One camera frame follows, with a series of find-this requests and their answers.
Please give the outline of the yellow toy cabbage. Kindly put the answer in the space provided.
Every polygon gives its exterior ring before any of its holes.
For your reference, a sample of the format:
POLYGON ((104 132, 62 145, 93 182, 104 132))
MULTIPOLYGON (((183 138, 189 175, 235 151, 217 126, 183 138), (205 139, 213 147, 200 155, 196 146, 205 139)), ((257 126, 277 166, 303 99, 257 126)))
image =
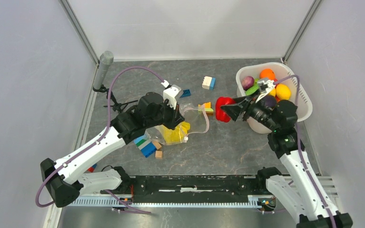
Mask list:
POLYGON ((174 130, 161 126, 161 134, 165 145, 174 145, 184 143, 187 140, 188 131, 191 125, 188 122, 182 122, 174 130))

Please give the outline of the clear zip top bag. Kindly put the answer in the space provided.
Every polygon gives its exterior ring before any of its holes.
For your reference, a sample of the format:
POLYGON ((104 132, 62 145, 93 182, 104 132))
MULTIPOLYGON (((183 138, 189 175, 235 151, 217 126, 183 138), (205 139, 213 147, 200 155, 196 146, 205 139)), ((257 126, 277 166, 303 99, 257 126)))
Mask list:
POLYGON ((194 134, 206 133, 210 128, 210 120, 207 112, 213 113, 210 102, 200 104, 197 107, 192 104, 183 105, 180 113, 185 120, 171 130, 160 125, 146 130, 149 138, 162 145, 175 145, 185 143, 194 134))

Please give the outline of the green toy cucumber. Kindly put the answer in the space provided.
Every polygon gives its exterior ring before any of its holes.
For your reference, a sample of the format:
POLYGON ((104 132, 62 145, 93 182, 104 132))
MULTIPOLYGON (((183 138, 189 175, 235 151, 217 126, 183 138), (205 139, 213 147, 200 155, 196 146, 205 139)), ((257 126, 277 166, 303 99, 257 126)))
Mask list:
POLYGON ((259 90, 259 85, 257 83, 254 83, 252 87, 246 90, 245 95, 252 95, 256 93, 258 90, 259 90))

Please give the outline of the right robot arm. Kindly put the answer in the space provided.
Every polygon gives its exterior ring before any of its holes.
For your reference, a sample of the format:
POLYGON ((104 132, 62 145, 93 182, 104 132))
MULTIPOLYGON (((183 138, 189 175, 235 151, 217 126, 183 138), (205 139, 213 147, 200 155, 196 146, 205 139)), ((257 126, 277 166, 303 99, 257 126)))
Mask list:
POLYGON ((216 118, 222 122, 251 117, 271 130, 268 144, 286 167, 296 190, 285 181, 277 168, 258 171, 255 186, 262 194, 272 193, 294 219, 298 228, 350 228, 353 220, 341 213, 327 195, 309 164, 305 147, 298 135, 297 106, 281 100, 273 108, 265 107, 251 96, 219 97, 216 118))

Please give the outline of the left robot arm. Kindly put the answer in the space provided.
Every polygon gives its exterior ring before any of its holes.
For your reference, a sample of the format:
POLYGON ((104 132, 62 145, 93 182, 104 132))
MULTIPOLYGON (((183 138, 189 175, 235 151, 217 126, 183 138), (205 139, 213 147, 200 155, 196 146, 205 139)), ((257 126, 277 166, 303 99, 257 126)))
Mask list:
POLYGON ((143 136, 149 128, 163 125, 168 129, 184 121, 177 98, 182 94, 176 87, 165 89, 160 95, 149 92, 137 105, 118 114, 92 140, 69 155, 56 161, 46 158, 40 163, 43 184, 58 208, 74 202, 79 196, 101 190, 126 193, 130 180, 117 170, 87 173, 87 169, 109 153, 143 136))

